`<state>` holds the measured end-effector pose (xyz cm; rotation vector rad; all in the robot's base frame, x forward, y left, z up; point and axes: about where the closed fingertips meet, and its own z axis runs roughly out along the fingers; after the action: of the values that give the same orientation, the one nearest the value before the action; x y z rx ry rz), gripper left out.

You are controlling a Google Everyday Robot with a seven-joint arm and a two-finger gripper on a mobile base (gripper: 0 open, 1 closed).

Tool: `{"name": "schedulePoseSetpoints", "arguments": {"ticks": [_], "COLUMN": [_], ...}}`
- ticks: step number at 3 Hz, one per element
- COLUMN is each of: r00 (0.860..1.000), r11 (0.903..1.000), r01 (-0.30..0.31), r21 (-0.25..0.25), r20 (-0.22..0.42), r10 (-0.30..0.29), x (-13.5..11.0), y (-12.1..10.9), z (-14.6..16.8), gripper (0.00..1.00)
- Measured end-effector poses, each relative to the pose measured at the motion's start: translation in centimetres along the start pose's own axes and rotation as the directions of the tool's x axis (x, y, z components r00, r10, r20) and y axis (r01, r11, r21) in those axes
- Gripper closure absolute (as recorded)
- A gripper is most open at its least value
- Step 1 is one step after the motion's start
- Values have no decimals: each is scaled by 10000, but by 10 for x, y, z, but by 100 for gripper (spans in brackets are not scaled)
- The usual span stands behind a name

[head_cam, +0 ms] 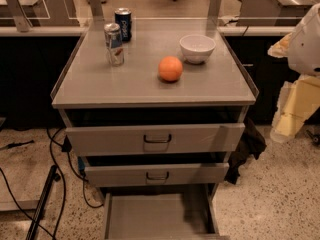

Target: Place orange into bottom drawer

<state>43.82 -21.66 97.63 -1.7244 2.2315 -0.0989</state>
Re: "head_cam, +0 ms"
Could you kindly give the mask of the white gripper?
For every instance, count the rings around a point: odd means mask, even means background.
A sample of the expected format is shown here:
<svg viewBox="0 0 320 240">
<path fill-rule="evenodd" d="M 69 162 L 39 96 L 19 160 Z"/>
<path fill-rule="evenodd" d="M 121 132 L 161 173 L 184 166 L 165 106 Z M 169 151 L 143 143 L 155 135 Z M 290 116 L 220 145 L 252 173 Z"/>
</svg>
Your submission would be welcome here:
<svg viewBox="0 0 320 240">
<path fill-rule="evenodd" d="M 289 68 L 301 75 L 280 89 L 277 110 L 270 137 L 278 143 L 295 138 L 296 134 L 320 107 L 320 4 L 313 5 L 289 33 L 273 44 L 269 56 L 288 56 Z"/>
</svg>

